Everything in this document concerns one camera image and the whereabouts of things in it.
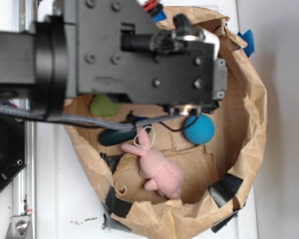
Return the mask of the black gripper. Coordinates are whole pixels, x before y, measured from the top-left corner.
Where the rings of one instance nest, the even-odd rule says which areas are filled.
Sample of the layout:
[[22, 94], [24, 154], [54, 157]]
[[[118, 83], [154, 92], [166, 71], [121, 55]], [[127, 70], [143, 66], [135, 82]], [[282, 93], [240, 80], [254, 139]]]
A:
[[66, 0], [66, 96], [210, 113], [227, 89], [219, 38], [180, 13], [159, 28], [135, 0]]

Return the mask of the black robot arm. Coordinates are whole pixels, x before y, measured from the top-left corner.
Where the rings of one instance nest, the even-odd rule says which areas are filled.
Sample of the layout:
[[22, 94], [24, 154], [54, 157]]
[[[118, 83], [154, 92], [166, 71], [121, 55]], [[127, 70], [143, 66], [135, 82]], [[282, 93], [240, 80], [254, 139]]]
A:
[[31, 113], [61, 118], [66, 98], [210, 113], [227, 89], [219, 38], [184, 14], [160, 29], [135, 0], [64, 0], [29, 31], [0, 31], [0, 99], [26, 98]]

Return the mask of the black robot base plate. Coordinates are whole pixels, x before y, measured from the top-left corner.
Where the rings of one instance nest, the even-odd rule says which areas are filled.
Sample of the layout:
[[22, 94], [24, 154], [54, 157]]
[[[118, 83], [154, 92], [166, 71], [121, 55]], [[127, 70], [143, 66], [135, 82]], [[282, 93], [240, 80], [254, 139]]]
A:
[[25, 167], [25, 163], [24, 122], [0, 115], [0, 193]]

